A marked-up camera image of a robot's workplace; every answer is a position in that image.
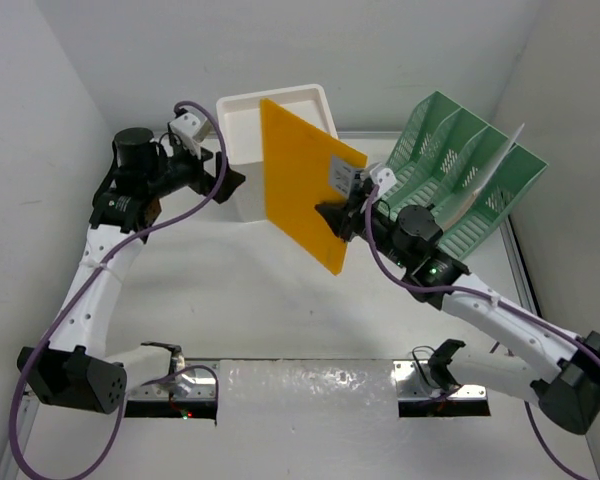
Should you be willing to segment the yellow plastic folder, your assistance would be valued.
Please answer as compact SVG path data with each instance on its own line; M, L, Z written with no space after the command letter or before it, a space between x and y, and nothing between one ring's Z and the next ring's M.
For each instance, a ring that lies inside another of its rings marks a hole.
M343 267L347 244L334 236L314 207L345 202L367 156L310 124L294 127L296 117L269 100L261 114L289 127L281 139L264 145L265 213L267 219L304 248L330 273Z

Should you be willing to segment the white drawer cabinet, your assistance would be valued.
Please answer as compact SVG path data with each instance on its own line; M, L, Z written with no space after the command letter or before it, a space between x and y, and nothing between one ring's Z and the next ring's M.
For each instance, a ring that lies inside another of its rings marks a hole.
M324 88L319 84L264 90L225 96L217 100L216 113L224 136L229 165L244 175L245 182L231 196L236 220L262 221L265 214L264 145L291 131L280 127L279 119L261 114L261 101L269 100L294 115L294 127L310 124L337 136Z

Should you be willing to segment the clear document sleeve with papers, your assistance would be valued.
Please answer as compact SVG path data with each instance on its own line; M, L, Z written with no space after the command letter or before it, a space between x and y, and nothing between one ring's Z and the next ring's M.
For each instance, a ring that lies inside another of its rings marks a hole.
M487 160L486 164L478 169L475 176L458 193L454 194L450 201L440 210L437 221L443 231L448 231L469 211L496 173L500 164L513 149L524 127L525 124L522 123Z

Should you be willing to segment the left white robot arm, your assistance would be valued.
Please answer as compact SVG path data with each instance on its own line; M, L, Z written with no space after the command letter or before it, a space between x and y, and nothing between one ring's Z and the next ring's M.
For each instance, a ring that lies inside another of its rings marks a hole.
M17 359L17 398L31 389L46 405L110 414L128 391L170 374L176 350L166 344L106 359L122 284L150 234L226 202L245 178L230 168L226 150L213 153L180 127L169 127L167 138L162 143L143 127L114 136L67 297L40 343Z

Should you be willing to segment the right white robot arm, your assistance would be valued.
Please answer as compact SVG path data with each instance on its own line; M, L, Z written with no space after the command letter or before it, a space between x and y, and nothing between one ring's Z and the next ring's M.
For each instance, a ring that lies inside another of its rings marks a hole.
M376 259L403 268L397 285L417 301L466 321L513 351L489 361L465 342L448 339L428 360L428 375L447 391L477 382L537 406L562 429L583 435L600 413L600 333L560 329L501 297L438 245L442 230L431 211L403 208L396 219L361 203L323 202L317 213L336 237L366 240Z

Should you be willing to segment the green file organizer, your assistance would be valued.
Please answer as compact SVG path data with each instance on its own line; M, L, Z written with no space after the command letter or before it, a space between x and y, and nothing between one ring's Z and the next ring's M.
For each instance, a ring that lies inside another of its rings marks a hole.
M504 134L436 91L412 111L387 166L397 185L378 202L394 220L407 205L440 210L513 134ZM547 169L518 143L500 164L469 211L440 240L442 250L463 260L488 238Z

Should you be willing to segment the white foam board cover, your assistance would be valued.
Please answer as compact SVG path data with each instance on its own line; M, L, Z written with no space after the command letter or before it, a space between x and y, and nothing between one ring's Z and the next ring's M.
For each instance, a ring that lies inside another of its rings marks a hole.
M215 420L133 419L41 406L39 473L93 479L566 479L596 475L585 440L491 394L482 418L403 418L392 366L234 362Z

